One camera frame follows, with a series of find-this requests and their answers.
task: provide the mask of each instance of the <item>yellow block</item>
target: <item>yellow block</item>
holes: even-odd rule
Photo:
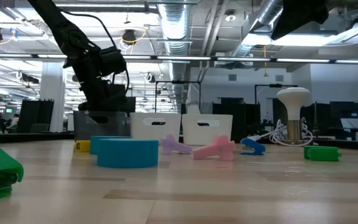
[[[91,141],[78,140],[74,144],[74,149],[76,152],[89,152],[91,150]]]

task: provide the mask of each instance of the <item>clear plastic bin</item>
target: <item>clear plastic bin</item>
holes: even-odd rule
[[[74,136],[76,141],[91,136],[131,136],[127,113],[74,111]]]

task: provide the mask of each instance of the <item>coiled white cable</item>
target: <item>coiled white cable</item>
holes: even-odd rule
[[[281,123],[280,119],[277,121],[276,129],[274,129],[274,131],[263,134],[261,136],[253,136],[253,137],[251,137],[251,139],[256,141],[258,139],[268,136],[268,138],[270,139],[271,142],[276,143],[276,144],[281,144],[283,146],[291,146],[291,147],[307,146],[313,140],[313,133],[311,133],[308,130],[307,125],[302,124],[301,126],[302,126],[302,130],[306,132],[306,136],[308,135],[310,137],[310,140],[303,144],[287,144],[287,143],[282,142],[282,140],[285,139],[284,131],[287,130],[287,127]]]

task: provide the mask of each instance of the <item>blue object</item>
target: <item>blue object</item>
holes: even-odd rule
[[[158,140],[101,139],[98,166],[141,168],[158,164]]]
[[[264,152],[266,151],[264,145],[259,144],[252,139],[245,138],[242,139],[240,143],[255,150],[254,152],[240,152],[241,155],[263,156]]]
[[[114,138],[131,138],[129,136],[91,136],[91,150],[92,155],[97,155],[99,151],[100,139],[114,139]]]

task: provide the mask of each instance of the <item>purple plastic toy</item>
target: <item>purple plastic toy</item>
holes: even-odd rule
[[[176,142],[172,134],[167,135],[166,139],[161,139],[160,145],[162,146],[163,155],[170,155],[174,150],[184,154],[191,154],[193,152],[192,147]]]

